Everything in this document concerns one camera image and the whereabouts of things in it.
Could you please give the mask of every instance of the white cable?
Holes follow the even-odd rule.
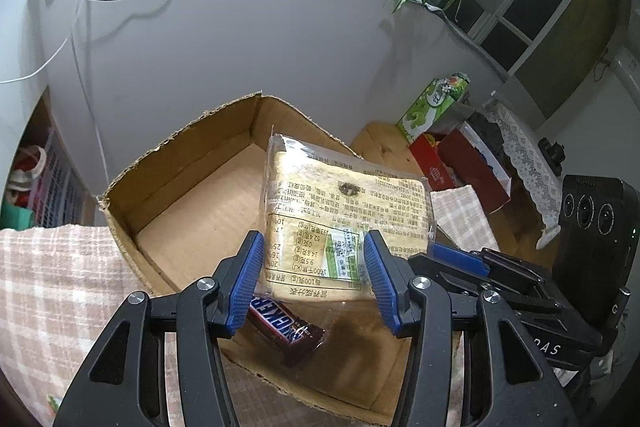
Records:
[[[65,44],[67,43],[67,41],[70,39],[71,32],[73,31],[74,27],[76,26],[76,23],[78,22],[78,18],[80,17],[80,13],[82,11],[82,6],[84,6],[84,3],[82,1],[83,0],[78,0],[78,2],[76,3],[76,7],[74,9],[74,18],[72,20],[71,29],[69,30],[68,35],[66,36],[65,40],[62,41],[62,44],[60,44],[60,47],[56,49],[53,55],[49,57],[49,60],[47,60],[43,65],[41,65],[41,67],[39,67],[36,71],[34,71],[31,74],[28,74],[27,76],[21,76],[20,78],[12,78],[11,80],[0,80],[0,84],[11,84],[12,82],[20,82],[21,80],[27,80],[28,78],[32,78],[38,73],[40,73],[40,71],[42,71],[44,68],[46,68],[54,58],[56,58],[56,55],[60,53],[62,48],[65,47]]]
[[[76,51],[76,41],[74,40],[73,30],[71,31],[71,51],[74,56],[74,64],[76,65],[76,74],[78,75],[78,81],[80,82],[80,87],[82,87],[82,94],[84,95],[84,101],[86,102],[86,107],[89,110],[89,115],[91,116],[91,120],[94,124],[95,138],[98,142],[98,149],[100,150],[100,159],[102,160],[102,169],[104,170],[104,177],[107,181],[107,186],[109,186],[111,179],[109,178],[109,169],[107,168],[107,158],[104,155],[102,137],[100,136],[100,130],[98,130],[98,123],[95,120],[94,110],[92,109],[91,103],[89,102],[89,96],[87,95],[86,89],[84,87],[84,80],[82,80],[82,73],[80,72],[80,64],[78,62],[78,52]]]

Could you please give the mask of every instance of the red box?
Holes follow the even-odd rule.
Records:
[[[420,136],[415,139],[409,146],[409,150],[429,180],[431,190],[456,188],[455,183],[447,172],[446,166],[442,163],[435,148],[429,143],[429,140],[424,134],[420,134]]]
[[[494,172],[458,129],[451,131],[438,144],[438,154],[463,182],[474,188],[487,214],[509,201],[509,195]]]

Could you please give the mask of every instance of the green box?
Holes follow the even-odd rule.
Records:
[[[426,132],[452,103],[462,98],[468,85],[465,73],[434,78],[397,124],[407,141],[413,143]]]

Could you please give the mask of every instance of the nutrition label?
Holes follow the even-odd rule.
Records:
[[[269,216],[269,227],[274,235],[282,238],[282,243],[267,245],[268,281],[360,291],[360,237],[356,232],[279,214]]]

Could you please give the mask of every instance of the camera lens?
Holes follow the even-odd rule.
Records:
[[[574,213],[574,196],[567,194],[564,197],[564,203],[562,204],[562,211],[566,217],[570,217]]]
[[[598,230],[602,235],[607,235],[611,229],[613,229],[613,208],[609,203],[605,203],[598,214]]]
[[[588,196],[580,198],[578,203],[578,225],[586,229],[593,220],[593,200]]]

